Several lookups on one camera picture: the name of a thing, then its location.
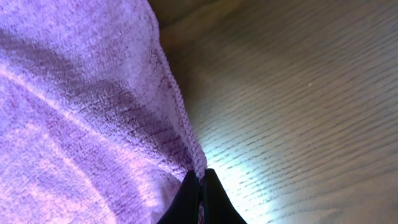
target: table top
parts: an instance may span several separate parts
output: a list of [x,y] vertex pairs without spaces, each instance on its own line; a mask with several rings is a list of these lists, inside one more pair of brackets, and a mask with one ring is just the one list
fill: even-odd
[[246,1],[169,55],[248,223],[398,223],[398,2]]

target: towel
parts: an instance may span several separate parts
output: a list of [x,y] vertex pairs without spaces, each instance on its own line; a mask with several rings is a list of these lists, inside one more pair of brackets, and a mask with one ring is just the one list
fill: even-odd
[[156,223],[190,169],[146,0],[0,1],[0,223]]

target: fabric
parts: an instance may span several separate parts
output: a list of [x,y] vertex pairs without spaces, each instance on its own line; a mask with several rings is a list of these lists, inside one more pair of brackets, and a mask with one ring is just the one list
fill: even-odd
[[0,223],[155,223],[205,168],[145,0],[0,1]]

